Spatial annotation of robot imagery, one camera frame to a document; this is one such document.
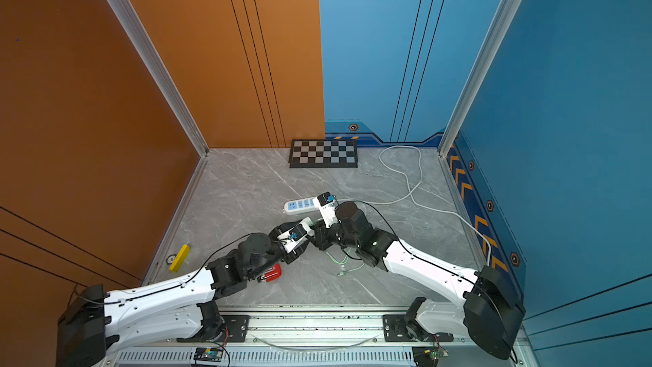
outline black mounting plate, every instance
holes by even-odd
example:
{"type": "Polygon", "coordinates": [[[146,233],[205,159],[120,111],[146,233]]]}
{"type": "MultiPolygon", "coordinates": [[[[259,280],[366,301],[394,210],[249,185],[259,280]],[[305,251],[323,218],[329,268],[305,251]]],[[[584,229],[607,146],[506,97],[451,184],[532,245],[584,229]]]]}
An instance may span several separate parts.
{"type": "MultiPolygon", "coordinates": [[[[408,329],[405,327],[405,320],[403,315],[383,315],[383,331],[386,342],[416,342],[408,334],[408,329]]],[[[453,341],[452,334],[450,333],[437,333],[439,343],[449,343],[453,341]]],[[[428,335],[427,342],[435,340],[433,334],[428,335]]]]}
{"type": "MultiPolygon", "coordinates": [[[[222,315],[224,325],[229,329],[229,343],[244,343],[249,328],[249,315],[222,315]]],[[[224,343],[222,337],[216,340],[224,343]]]]}

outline yellow block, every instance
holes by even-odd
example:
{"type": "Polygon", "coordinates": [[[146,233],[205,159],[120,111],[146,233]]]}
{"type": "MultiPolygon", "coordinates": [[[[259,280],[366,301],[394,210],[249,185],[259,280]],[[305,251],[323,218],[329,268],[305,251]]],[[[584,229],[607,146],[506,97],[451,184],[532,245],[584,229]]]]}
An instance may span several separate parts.
{"type": "Polygon", "coordinates": [[[174,262],[172,265],[169,266],[170,271],[173,273],[179,272],[179,268],[181,268],[181,264],[183,264],[183,261],[186,260],[186,257],[188,256],[188,252],[191,251],[191,248],[187,244],[183,244],[183,247],[179,250],[179,253],[177,254],[177,257],[175,257],[174,262]]]}

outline vent grille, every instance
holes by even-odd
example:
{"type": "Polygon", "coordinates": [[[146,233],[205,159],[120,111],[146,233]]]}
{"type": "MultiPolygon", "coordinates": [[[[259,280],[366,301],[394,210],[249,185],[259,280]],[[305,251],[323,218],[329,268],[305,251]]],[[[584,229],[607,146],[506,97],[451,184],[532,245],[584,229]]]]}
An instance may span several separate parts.
{"type": "Polygon", "coordinates": [[[121,351],[118,355],[118,365],[131,365],[131,364],[188,364],[192,361],[194,350],[192,348],[184,347],[178,350],[165,350],[161,347],[133,347],[125,351],[121,351]]]}
{"type": "MultiPolygon", "coordinates": [[[[121,351],[116,367],[188,366],[194,363],[196,347],[132,347],[121,351]]],[[[264,347],[233,347],[228,349],[232,367],[247,366],[375,366],[414,365],[411,347],[369,347],[355,350],[299,352],[264,347]]],[[[222,366],[222,363],[205,365],[222,366]]]]}
{"type": "Polygon", "coordinates": [[[399,350],[360,350],[360,351],[315,351],[299,353],[285,350],[248,350],[230,352],[232,365],[246,364],[305,364],[305,363],[328,363],[332,362],[374,362],[375,364],[395,365],[397,361],[411,362],[412,351],[399,350]]]}

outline blue wall decal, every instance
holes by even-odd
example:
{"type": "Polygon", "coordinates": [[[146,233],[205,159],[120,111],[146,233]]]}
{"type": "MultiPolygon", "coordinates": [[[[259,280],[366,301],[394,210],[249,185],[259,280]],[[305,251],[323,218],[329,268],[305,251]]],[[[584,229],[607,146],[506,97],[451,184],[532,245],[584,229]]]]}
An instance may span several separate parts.
{"type": "Polygon", "coordinates": [[[527,262],[542,367],[649,364],[651,3],[523,0],[462,126],[527,262]]]}
{"type": "Polygon", "coordinates": [[[437,133],[499,3],[320,0],[326,120],[362,121],[382,142],[437,133]]]}

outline black cable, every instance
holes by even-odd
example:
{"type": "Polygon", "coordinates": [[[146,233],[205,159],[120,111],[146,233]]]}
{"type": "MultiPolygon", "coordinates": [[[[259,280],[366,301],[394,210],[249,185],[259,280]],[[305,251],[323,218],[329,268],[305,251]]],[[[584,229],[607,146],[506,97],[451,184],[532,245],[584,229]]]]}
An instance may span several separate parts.
{"type": "Polygon", "coordinates": [[[226,367],[230,367],[230,366],[231,366],[231,355],[229,354],[229,352],[226,350],[226,348],[225,348],[224,346],[222,346],[222,345],[219,344],[218,342],[211,342],[211,341],[209,341],[209,340],[200,340],[200,339],[197,339],[197,341],[198,341],[198,342],[203,342],[203,343],[212,343],[212,344],[216,344],[217,346],[222,347],[222,350],[224,350],[224,353],[226,353],[226,356],[227,356],[227,358],[229,359],[229,364],[227,364],[226,367]]]}
{"type": "Polygon", "coordinates": [[[363,260],[362,258],[354,258],[354,257],[351,257],[351,256],[350,256],[346,251],[344,251],[344,247],[341,246],[341,245],[340,245],[340,249],[342,250],[342,252],[344,252],[344,255],[345,255],[345,256],[347,256],[347,257],[349,257],[349,258],[351,258],[351,259],[354,259],[355,261],[362,261],[362,260],[363,260]]]}
{"type": "Polygon", "coordinates": [[[75,286],[72,287],[72,292],[70,292],[70,297],[68,298],[68,306],[70,306],[70,301],[72,300],[72,296],[75,293],[77,293],[77,286],[79,286],[79,284],[75,283],[75,286]]]}
{"type": "MultiPolygon", "coordinates": [[[[252,235],[252,234],[255,234],[255,232],[249,232],[248,234],[245,234],[245,235],[243,235],[243,236],[241,236],[241,237],[238,237],[237,239],[235,239],[235,240],[229,242],[228,244],[226,244],[225,246],[222,246],[222,247],[216,249],[215,251],[213,251],[213,253],[212,253],[211,255],[209,255],[208,258],[206,258],[206,260],[203,262],[203,264],[201,264],[200,268],[197,270],[197,272],[194,273],[194,275],[191,277],[191,279],[189,279],[189,280],[187,280],[187,281],[184,281],[183,283],[180,283],[179,285],[169,286],[169,287],[164,288],[164,289],[159,290],[159,291],[150,292],[150,293],[145,293],[144,295],[140,295],[140,296],[137,296],[137,297],[135,297],[135,298],[129,298],[129,299],[126,299],[125,302],[130,302],[131,300],[135,300],[135,299],[140,299],[140,298],[148,297],[148,296],[150,296],[150,295],[154,295],[154,294],[156,294],[156,293],[161,293],[161,292],[165,292],[165,291],[173,290],[173,289],[175,289],[175,288],[177,288],[177,287],[181,287],[181,286],[183,286],[183,284],[192,281],[192,280],[195,278],[195,276],[197,276],[197,275],[200,273],[200,271],[203,269],[203,267],[208,263],[209,259],[210,259],[211,257],[213,257],[216,253],[218,253],[219,251],[222,251],[224,248],[228,247],[229,245],[231,245],[231,244],[233,244],[233,243],[235,243],[235,242],[238,242],[238,241],[240,241],[241,239],[243,239],[243,238],[245,238],[245,237],[248,237],[248,236],[250,236],[250,235],[252,235]]],[[[80,298],[82,298],[82,299],[84,299],[86,302],[90,302],[90,303],[94,303],[94,304],[99,304],[99,305],[113,305],[113,304],[123,303],[121,300],[118,300],[118,301],[115,301],[115,302],[95,302],[94,300],[86,299],[85,297],[81,296],[79,293],[77,293],[77,296],[80,297],[80,298]]]]}
{"type": "Polygon", "coordinates": [[[486,295],[487,299],[489,299],[489,301],[490,301],[491,304],[493,305],[493,308],[495,309],[496,314],[498,314],[498,317],[500,318],[500,321],[502,322],[503,326],[505,326],[505,322],[503,322],[503,317],[500,315],[500,312],[498,311],[498,306],[496,306],[496,304],[493,302],[493,299],[491,299],[491,296],[489,296],[489,294],[487,293],[487,291],[485,291],[481,286],[476,285],[475,282],[470,281],[469,279],[463,277],[462,275],[459,275],[459,274],[454,273],[454,272],[453,272],[452,270],[450,270],[450,269],[446,269],[446,268],[444,268],[444,267],[441,266],[441,265],[437,265],[437,264],[435,264],[435,263],[432,263],[432,262],[428,261],[427,259],[423,259],[423,258],[421,258],[421,257],[417,257],[416,255],[414,255],[414,253],[413,253],[412,251],[410,251],[409,249],[407,249],[407,248],[403,245],[403,242],[401,242],[401,238],[399,238],[399,236],[396,234],[396,232],[394,231],[394,229],[392,228],[392,226],[391,226],[391,225],[389,224],[389,222],[387,221],[387,218],[385,218],[385,216],[383,216],[382,214],[380,214],[380,211],[378,211],[377,208],[375,208],[373,205],[367,203],[366,201],[362,201],[362,200],[349,200],[349,201],[354,201],[354,202],[357,202],[357,203],[363,203],[363,204],[366,204],[366,205],[368,205],[369,207],[373,208],[373,209],[378,213],[378,215],[383,219],[383,221],[385,222],[385,224],[387,224],[387,227],[389,227],[389,229],[392,231],[392,233],[395,235],[395,237],[398,239],[398,243],[401,244],[401,247],[403,247],[403,249],[405,250],[405,252],[409,252],[410,255],[413,256],[413,257],[415,257],[416,259],[420,259],[421,261],[423,261],[423,262],[425,262],[425,263],[427,263],[427,264],[430,264],[430,265],[432,265],[432,266],[436,266],[437,268],[439,268],[439,269],[441,269],[441,270],[444,270],[444,271],[450,273],[451,275],[456,276],[457,278],[463,279],[463,280],[467,281],[468,283],[470,283],[471,285],[473,285],[474,287],[476,287],[476,288],[478,288],[479,290],[481,290],[481,291],[486,295]]]}

